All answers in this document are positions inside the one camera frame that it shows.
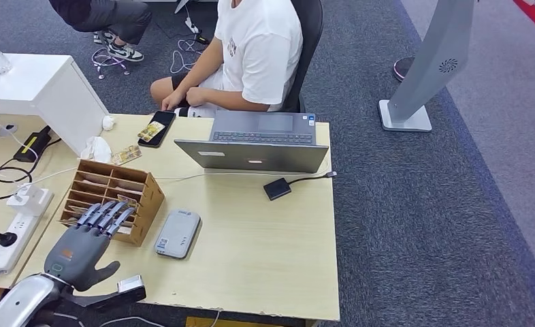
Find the person's right hand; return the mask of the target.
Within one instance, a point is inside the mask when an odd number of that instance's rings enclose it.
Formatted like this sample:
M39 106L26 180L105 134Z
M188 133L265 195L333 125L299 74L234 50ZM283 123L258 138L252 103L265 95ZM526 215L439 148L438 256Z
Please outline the person's right hand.
M161 101L162 111L175 110L185 107L189 107L189 103L187 102L187 92L179 89L172 91L170 95Z

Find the person's left hand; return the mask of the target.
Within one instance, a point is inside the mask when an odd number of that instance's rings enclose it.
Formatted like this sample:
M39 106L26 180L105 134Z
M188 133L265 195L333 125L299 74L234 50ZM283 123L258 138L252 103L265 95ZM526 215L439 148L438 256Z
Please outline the person's left hand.
M191 87L186 93L186 101L192 107L201 106L208 102L209 89L203 87Z

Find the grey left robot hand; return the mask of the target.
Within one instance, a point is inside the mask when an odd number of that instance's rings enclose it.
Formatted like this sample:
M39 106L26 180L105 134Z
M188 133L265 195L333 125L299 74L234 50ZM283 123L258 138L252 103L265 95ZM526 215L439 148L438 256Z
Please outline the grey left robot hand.
M51 249L44 262L44 273L79 292L110 278L120 268L120 262L113 261L100 269L96 265L113 235L135 211L126 201L91 205Z

